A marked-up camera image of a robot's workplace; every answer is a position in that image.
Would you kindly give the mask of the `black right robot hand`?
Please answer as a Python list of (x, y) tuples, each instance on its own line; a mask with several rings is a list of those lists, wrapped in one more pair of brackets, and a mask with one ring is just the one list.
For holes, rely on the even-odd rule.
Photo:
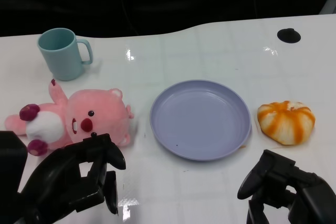
[(323, 178), (295, 163), (264, 150), (237, 193), (238, 199), (249, 199), (247, 223), (268, 223), (265, 205), (288, 208), (290, 223), (335, 223), (334, 191)]

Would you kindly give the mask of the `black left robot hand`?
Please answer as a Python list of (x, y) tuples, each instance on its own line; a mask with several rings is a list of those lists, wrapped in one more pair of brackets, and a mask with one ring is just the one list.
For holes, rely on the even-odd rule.
[(33, 171), (19, 195), (12, 223), (55, 223), (103, 202), (118, 214), (116, 172), (125, 170), (109, 134), (92, 133), (82, 142), (53, 151)]

